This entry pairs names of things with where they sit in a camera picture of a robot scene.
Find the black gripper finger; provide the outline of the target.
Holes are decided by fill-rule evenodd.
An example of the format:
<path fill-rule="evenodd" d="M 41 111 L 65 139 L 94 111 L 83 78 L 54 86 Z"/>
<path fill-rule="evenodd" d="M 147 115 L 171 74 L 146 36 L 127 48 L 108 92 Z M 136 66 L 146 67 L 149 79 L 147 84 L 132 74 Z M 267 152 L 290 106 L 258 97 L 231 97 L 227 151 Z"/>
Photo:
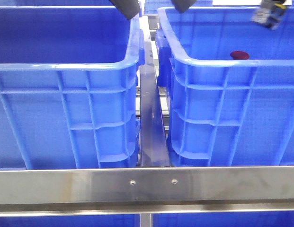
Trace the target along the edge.
<path fill-rule="evenodd" d="M 140 12 L 137 0 L 110 0 L 110 2 L 128 19 L 131 20 Z"/>
<path fill-rule="evenodd" d="M 184 13 L 196 3 L 196 0 L 172 0 L 171 2 L 179 13 Z"/>

